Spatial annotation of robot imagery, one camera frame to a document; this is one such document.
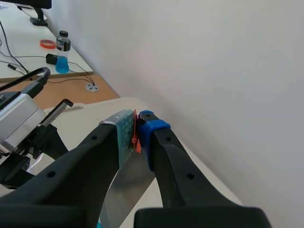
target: black power adapter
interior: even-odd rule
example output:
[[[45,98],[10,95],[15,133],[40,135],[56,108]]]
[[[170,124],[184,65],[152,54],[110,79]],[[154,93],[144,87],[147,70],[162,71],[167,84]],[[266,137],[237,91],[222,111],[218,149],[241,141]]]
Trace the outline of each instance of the black power adapter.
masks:
[[[47,54],[47,63],[56,65],[58,56],[53,54]]]

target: blue liquid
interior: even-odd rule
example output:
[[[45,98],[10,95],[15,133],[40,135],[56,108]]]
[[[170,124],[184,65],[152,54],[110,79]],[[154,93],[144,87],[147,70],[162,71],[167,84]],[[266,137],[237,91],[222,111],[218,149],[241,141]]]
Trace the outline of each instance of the blue liquid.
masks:
[[[58,73],[67,73],[68,72],[67,57],[58,56],[55,69]]]

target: black bottle cap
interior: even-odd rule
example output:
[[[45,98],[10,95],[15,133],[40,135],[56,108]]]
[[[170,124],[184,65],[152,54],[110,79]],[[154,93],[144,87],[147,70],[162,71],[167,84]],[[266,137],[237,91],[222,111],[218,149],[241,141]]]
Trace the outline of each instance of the black bottle cap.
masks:
[[[67,32],[67,31],[64,31],[64,30],[61,30],[61,31],[59,32],[59,35],[60,35],[61,37],[67,37],[67,36],[68,36],[68,32]]]

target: bottle label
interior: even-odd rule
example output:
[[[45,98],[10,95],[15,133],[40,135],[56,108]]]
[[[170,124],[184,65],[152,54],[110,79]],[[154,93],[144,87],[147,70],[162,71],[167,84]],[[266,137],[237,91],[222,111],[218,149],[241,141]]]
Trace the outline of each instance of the bottle label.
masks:
[[[71,49],[71,42],[56,39],[56,48],[60,51],[69,51]]]

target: white wall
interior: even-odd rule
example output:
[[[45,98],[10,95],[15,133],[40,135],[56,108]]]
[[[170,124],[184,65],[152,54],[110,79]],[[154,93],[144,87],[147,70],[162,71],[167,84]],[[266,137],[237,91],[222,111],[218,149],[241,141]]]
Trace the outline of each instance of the white wall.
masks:
[[[304,223],[301,0],[53,0],[54,31],[276,228]]]

